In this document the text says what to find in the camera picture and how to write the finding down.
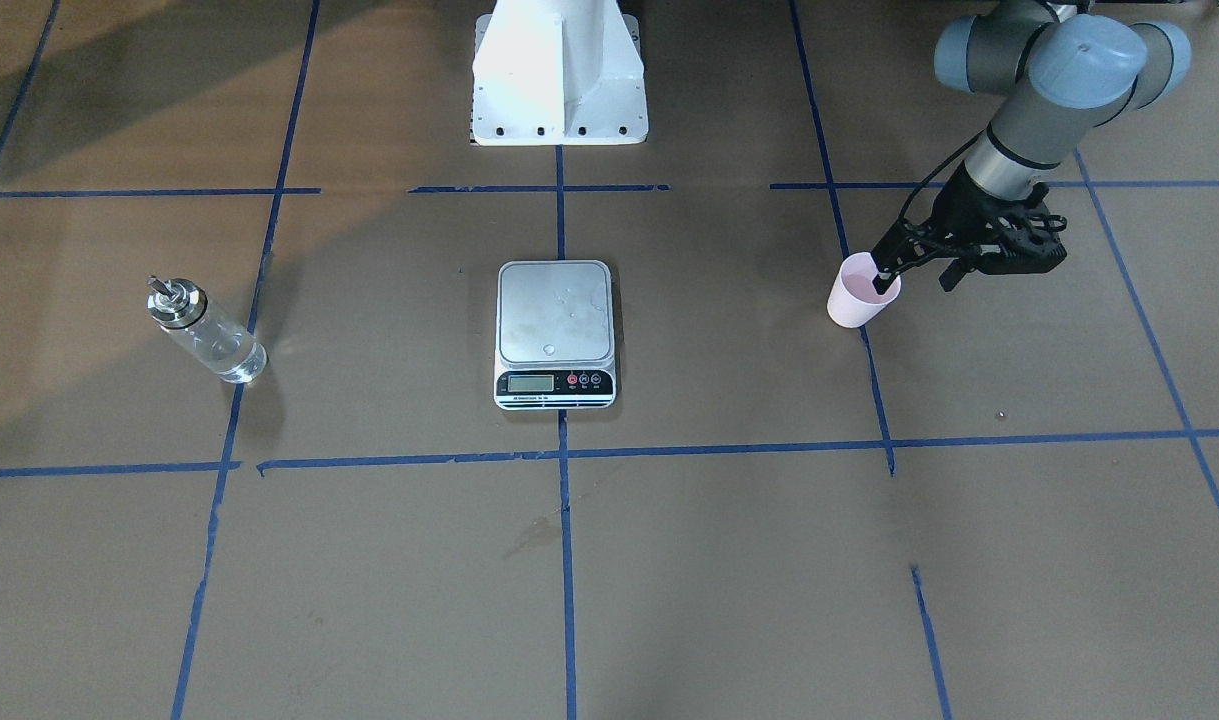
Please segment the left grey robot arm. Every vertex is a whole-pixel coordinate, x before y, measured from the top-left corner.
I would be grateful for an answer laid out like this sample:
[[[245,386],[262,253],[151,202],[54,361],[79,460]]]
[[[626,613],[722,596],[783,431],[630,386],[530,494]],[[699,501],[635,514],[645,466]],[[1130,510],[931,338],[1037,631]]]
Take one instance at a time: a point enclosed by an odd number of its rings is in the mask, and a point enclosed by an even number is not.
[[[1089,2],[1002,1],[954,19],[939,37],[935,77],[967,94],[1002,97],[983,132],[944,161],[950,178],[924,222],[900,214],[872,250],[884,294],[907,270],[947,259],[951,291],[967,274],[1043,274],[1065,259],[1065,219],[1045,205],[1043,175],[1082,136],[1147,108],[1184,80],[1193,60],[1168,22],[1125,24]]]

